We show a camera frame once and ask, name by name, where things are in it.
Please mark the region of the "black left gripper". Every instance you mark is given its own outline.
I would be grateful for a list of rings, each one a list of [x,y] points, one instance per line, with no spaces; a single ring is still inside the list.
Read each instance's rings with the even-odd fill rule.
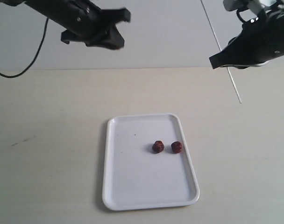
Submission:
[[[131,22],[131,12],[126,8],[101,9],[89,0],[66,0],[68,12],[66,30],[61,41],[83,42],[87,47],[119,50],[125,40],[114,24]]]

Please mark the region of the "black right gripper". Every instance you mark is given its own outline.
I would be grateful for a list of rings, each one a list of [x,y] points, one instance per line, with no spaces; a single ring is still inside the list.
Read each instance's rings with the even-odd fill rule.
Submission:
[[[213,69],[245,69],[284,56],[284,9],[267,13],[267,19],[255,18],[242,25],[219,53],[209,57]]]

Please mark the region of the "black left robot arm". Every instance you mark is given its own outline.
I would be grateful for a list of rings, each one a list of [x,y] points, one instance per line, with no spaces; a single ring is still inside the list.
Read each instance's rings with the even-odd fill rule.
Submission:
[[[126,8],[101,9],[90,0],[0,0],[0,3],[12,7],[26,4],[66,28],[61,33],[62,42],[82,42],[87,47],[123,48],[125,40],[116,24],[131,21]]]

